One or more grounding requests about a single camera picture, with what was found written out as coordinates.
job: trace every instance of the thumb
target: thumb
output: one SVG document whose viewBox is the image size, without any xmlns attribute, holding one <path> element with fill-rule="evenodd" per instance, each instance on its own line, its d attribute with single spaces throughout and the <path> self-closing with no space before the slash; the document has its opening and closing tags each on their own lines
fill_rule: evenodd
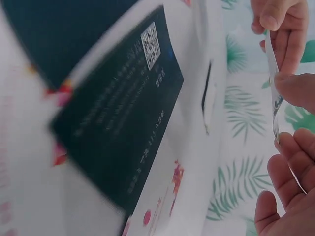
<svg viewBox="0 0 315 236">
<path fill-rule="evenodd" d="M 275 86 L 288 103 L 315 115 L 314 74 L 288 75 L 280 72 L 275 77 Z"/>
<path fill-rule="evenodd" d="M 257 199 L 254 220 L 258 235 L 262 231 L 268 232 L 279 219 L 275 195 L 269 191 L 261 192 Z"/>
<path fill-rule="evenodd" d="M 268 0 L 260 14 L 260 24 L 271 31 L 277 31 L 284 21 L 286 12 L 298 0 Z"/>
</svg>

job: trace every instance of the finger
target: finger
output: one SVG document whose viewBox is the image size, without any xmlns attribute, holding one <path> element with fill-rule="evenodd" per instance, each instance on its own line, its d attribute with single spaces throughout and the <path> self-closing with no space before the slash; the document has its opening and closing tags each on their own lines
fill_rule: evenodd
<svg viewBox="0 0 315 236">
<path fill-rule="evenodd" d="M 253 22 L 252 22 L 252 31 L 255 34 L 262 34 L 265 31 L 265 28 L 261 26 L 259 22 L 259 16 L 254 16 Z"/>
<path fill-rule="evenodd" d="M 279 219 L 275 196 L 269 191 L 263 191 L 258 196 L 255 211 L 254 221 L 258 235 L 261 235 L 262 232 L 268 232 L 272 225 Z"/>
<path fill-rule="evenodd" d="M 259 45 L 260 45 L 260 48 L 262 49 L 262 51 L 264 52 L 264 53 L 266 53 L 266 46 L 265 46 L 265 44 L 266 44 L 266 42 L 265 42 L 265 40 L 262 40 L 260 43 L 259 43 Z"/>
<path fill-rule="evenodd" d="M 282 72 L 294 74 L 298 69 L 305 50 L 306 34 L 306 30 L 291 31 L 288 40 L 283 40 L 287 42 L 287 48 L 281 67 Z"/>
<path fill-rule="evenodd" d="M 278 154 L 270 158 L 268 173 L 286 211 L 305 197 L 283 156 Z"/>
<path fill-rule="evenodd" d="M 294 135 L 294 139 L 302 150 L 314 161 L 315 157 L 315 134 L 305 128 L 298 129 Z"/>
<path fill-rule="evenodd" d="M 289 39 L 289 31 L 280 30 L 278 31 L 278 35 L 276 38 L 276 50 L 275 50 L 275 57 L 278 64 L 278 68 L 281 71 L 283 66 L 283 62 L 285 60 L 285 55 L 287 52 L 287 44 Z"/>
<path fill-rule="evenodd" d="M 292 135 L 285 132 L 280 134 L 280 153 L 287 159 L 302 188 L 307 193 L 310 192 L 315 187 L 314 161 L 301 149 Z"/>
<path fill-rule="evenodd" d="M 277 31 L 284 21 L 286 12 L 298 0 L 268 0 L 260 15 L 260 24 L 271 31 Z"/>
<path fill-rule="evenodd" d="M 294 76 L 280 72 L 275 77 L 275 86 L 288 103 L 303 107 L 315 115 L 315 75 Z"/>
<path fill-rule="evenodd" d="M 278 31 L 270 32 L 271 46 L 274 51 L 276 50 L 276 46 L 277 46 L 276 45 L 277 36 L 278 36 Z"/>
</svg>

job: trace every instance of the fingernail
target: fingernail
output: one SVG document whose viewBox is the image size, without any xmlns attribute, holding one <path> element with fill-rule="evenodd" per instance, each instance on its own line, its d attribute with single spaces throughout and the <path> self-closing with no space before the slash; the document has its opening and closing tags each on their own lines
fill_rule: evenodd
<svg viewBox="0 0 315 236">
<path fill-rule="evenodd" d="M 283 81 L 287 78 L 290 78 L 291 76 L 294 76 L 293 74 L 287 74 L 287 73 L 283 73 L 283 72 L 278 72 L 276 75 L 275 75 L 275 80 L 276 81 Z"/>
<path fill-rule="evenodd" d="M 273 16 L 264 15 L 260 18 L 260 23 L 263 27 L 276 31 L 278 30 L 278 21 Z"/>
</svg>

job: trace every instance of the white surface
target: white surface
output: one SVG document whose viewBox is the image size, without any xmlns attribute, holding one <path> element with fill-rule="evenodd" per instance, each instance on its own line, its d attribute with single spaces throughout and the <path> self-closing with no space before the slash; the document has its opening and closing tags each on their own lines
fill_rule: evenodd
<svg viewBox="0 0 315 236">
<path fill-rule="evenodd" d="M 226 77 L 226 50 L 225 36 L 221 30 L 221 2 L 196 0 L 192 2 L 192 7 L 188 8 L 180 0 L 140 1 L 91 49 L 71 73 L 70 78 L 76 85 L 80 83 L 118 39 L 163 2 L 171 42 L 185 79 L 166 136 L 174 155 L 185 168 L 185 173 L 171 222 L 167 231 L 161 234 L 197 236 L 201 234 L 211 196 L 209 183 L 217 168 L 219 137 L 223 125 L 221 117 Z M 55 105 L 56 98 L 43 100 L 42 81 L 38 75 L 25 72 L 28 61 L 5 24 L 3 15 L 0 19 L 0 44 L 2 48 L 0 68 L 3 69 L 0 71 L 0 85 L 5 83 L 7 78 L 5 75 L 12 67 L 18 71 L 14 77 L 10 77 L 14 78 L 12 81 L 15 85 L 12 88 L 12 119 L 8 125 L 7 138 L 8 171 L 11 179 L 8 196 L 13 204 L 12 223 L 17 228 L 17 234 L 65 236 L 66 225 L 71 223 L 69 219 L 75 219 L 73 213 L 77 212 L 76 217 L 81 218 L 81 221 L 85 220 L 85 224 L 79 227 L 80 223 L 73 221 L 73 227 L 93 229 L 93 235 L 111 236 L 112 232 L 107 229 L 114 228 L 115 222 L 119 225 L 122 219 L 120 213 L 109 207 L 97 191 L 71 166 L 52 168 L 53 137 L 46 125 L 58 110 Z M 213 60 L 211 78 L 218 86 L 210 135 L 207 136 L 201 99 L 210 59 Z M 206 104 L 211 104 L 209 92 Z M 76 199 L 77 206 L 76 201 L 68 199 L 64 193 L 78 190 L 75 186 L 82 191 L 79 196 L 82 202 Z M 71 212 L 66 212 L 65 206 L 70 206 Z M 106 220 L 108 215 L 111 215 L 113 221 Z M 75 234 L 86 235 L 84 231 L 76 231 Z"/>
</svg>

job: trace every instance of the tablecloth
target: tablecloth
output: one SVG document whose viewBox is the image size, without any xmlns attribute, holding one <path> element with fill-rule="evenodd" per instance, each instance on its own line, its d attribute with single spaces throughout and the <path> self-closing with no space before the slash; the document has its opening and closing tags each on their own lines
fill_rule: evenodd
<svg viewBox="0 0 315 236">
<path fill-rule="evenodd" d="M 259 47 L 264 35 L 251 30 L 250 0 L 222 0 L 226 32 L 228 76 L 225 91 L 225 126 L 221 137 L 220 164 L 209 184 L 209 200 L 203 236 L 256 236 L 254 211 L 262 190 L 275 193 L 267 162 L 278 153 L 272 131 L 271 91 L 267 57 Z M 315 3 L 308 1 L 310 22 Z M 306 49 L 297 71 L 315 73 L 315 27 L 310 24 Z M 278 112 L 280 131 L 293 133 L 304 127 L 315 131 L 314 116 L 283 103 Z M 278 197 L 280 215 L 284 209 Z"/>
</svg>

